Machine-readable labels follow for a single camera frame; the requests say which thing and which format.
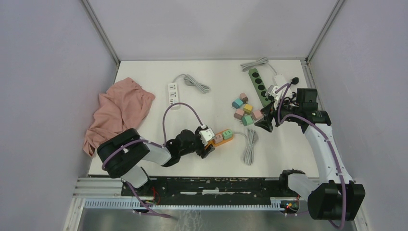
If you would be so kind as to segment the pink charger plug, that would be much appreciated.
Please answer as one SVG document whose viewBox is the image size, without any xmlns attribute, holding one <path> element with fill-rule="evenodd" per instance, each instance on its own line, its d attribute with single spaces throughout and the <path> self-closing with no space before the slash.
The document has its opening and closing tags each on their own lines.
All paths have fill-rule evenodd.
<svg viewBox="0 0 408 231">
<path fill-rule="evenodd" d="M 242 118 L 245 116 L 245 111 L 243 109 L 236 109 L 235 113 L 234 113 L 234 118 L 238 119 L 238 120 L 242 120 Z"/>
</svg>

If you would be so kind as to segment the green power strip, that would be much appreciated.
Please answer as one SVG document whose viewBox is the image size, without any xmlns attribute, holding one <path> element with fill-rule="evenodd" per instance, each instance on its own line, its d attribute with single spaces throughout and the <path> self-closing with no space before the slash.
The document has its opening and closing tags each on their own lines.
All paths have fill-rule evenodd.
<svg viewBox="0 0 408 231">
<path fill-rule="evenodd" d="M 265 87 L 258 70 L 256 68 L 252 68 L 248 71 L 248 75 L 262 106 L 267 106 L 269 103 L 271 103 L 271 100 L 266 96 L 267 88 Z"/>
</svg>

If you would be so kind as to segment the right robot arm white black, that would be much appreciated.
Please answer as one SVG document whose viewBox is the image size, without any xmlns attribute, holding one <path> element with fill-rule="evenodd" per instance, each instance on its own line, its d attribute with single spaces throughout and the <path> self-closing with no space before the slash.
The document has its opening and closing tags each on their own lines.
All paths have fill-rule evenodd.
<svg viewBox="0 0 408 231">
<path fill-rule="evenodd" d="M 301 170 L 284 170 L 279 176 L 278 191 L 283 196 L 297 193 L 307 201 L 307 210 L 314 220 L 353 221 L 365 198 L 364 186 L 356 184 L 348 174 L 334 142 L 331 120 L 326 111 L 318 109 L 316 89 L 298 88 L 295 103 L 284 98 L 283 87 L 274 86 L 260 92 L 267 101 L 261 109 L 264 117 L 255 125 L 268 132 L 283 122 L 297 123 L 305 135 L 315 158 L 319 183 Z"/>
</svg>

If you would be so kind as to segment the pink charger plug end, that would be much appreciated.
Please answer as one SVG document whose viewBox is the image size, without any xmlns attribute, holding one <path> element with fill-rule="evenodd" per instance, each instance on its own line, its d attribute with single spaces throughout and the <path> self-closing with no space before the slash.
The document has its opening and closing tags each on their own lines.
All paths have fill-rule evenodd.
<svg viewBox="0 0 408 231">
<path fill-rule="evenodd" d="M 240 100 L 241 100 L 243 103 L 247 103 L 247 102 L 248 102 L 248 97 L 247 97 L 247 95 L 246 95 L 245 93 L 241 93 L 241 94 L 239 95 L 239 98 L 240 98 Z"/>
</svg>

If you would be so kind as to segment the yellow charger plug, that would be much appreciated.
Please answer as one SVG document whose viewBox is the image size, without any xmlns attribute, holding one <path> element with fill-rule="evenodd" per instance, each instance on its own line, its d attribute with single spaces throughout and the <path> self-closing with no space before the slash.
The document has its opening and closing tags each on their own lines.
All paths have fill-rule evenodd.
<svg viewBox="0 0 408 231">
<path fill-rule="evenodd" d="M 251 104 L 246 103 L 242 110 L 245 112 L 245 114 L 250 115 L 253 111 L 253 106 Z"/>
</svg>

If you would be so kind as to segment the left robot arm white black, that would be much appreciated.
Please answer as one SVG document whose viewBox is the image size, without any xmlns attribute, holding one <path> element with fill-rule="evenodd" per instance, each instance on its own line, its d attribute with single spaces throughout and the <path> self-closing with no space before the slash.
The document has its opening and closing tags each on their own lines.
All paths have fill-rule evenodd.
<svg viewBox="0 0 408 231">
<path fill-rule="evenodd" d="M 130 128 L 102 143 L 97 148 L 97 155 L 109 177 L 130 183 L 137 194 L 144 196 L 152 186 L 148 174 L 138 166 L 138 162 L 145 160 L 170 167 L 187 154 L 196 153 L 206 158 L 214 150 L 210 144 L 214 137 L 211 128 L 198 127 L 195 132 L 185 129 L 174 139 L 160 145 L 144 139 L 136 129 Z"/>
</svg>

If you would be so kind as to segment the orange power strip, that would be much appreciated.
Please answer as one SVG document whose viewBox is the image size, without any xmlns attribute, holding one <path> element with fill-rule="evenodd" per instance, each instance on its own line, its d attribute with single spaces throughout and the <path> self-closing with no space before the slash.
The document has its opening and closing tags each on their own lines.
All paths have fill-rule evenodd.
<svg viewBox="0 0 408 231">
<path fill-rule="evenodd" d="M 214 144 L 214 141 L 213 141 L 214 138 L 213 138 L 210 142 L 212 142 L 212 143 L 214 144 L 214 147 L 217 148 L 217 147 L 219 147 L 219 146 L 221 146 L 221 145 L 223 145 L 223 144 L 225 144 L 225 143 L 227 143 L 227 142 L 229 142 L 229 141 L 232 141 L 233 138 L 234 138 L 234 133 L 233 133 L 233 137 L 232 137 L 232 138 L 230 138 L 230 139 L 228 139 L 228 140 L 223 140 L 221 143 Z"/>
</svg>

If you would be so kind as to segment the teal usb charger plug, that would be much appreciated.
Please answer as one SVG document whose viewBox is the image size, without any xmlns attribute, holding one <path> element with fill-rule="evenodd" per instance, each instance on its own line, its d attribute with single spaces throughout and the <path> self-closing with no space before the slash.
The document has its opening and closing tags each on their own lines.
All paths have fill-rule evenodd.
<svg viewBox="0 0 408 231">
<path fill-rule="evenodd" d="M 241 99 L 237 98 L 231 103 L 231 105 L 233 108 L 239 109 L 244 105 L 244 102 Z"/>
</svg>

